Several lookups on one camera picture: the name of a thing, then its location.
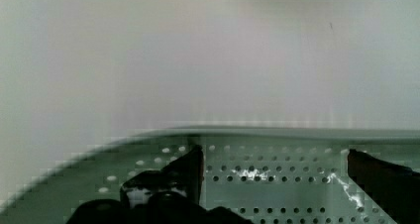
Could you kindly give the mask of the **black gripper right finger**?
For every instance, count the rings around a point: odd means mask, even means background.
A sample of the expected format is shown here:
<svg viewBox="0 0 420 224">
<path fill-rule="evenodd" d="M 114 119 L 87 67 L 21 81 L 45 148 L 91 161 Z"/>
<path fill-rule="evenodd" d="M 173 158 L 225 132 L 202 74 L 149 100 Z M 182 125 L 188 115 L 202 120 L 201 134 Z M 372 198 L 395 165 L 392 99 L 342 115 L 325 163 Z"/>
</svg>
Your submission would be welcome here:
<svg viewBox="0 0 420 224">
<path fill-rule="evenodd" d="M 397 224 L 419 224 L 420 175 L 350 149 L 348 176 Z"/>
</svg>

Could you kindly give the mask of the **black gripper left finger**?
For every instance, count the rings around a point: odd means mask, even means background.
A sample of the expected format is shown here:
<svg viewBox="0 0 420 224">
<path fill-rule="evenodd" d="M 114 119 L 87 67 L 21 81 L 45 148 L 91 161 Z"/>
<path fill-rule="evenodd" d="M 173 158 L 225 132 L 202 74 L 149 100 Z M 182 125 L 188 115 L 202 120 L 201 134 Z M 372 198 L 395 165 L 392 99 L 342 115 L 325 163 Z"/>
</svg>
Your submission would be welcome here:
<svg viewBox="0 0 420 224">
<path fill-rule="evenodd" d="M 119 200 L 79 205 L 65 224 L 254 224 L 226 207 L 199 204 L 203 172 L 203 151 L 196 145 L 164 168 L 125 181 Z"/>
</svg>

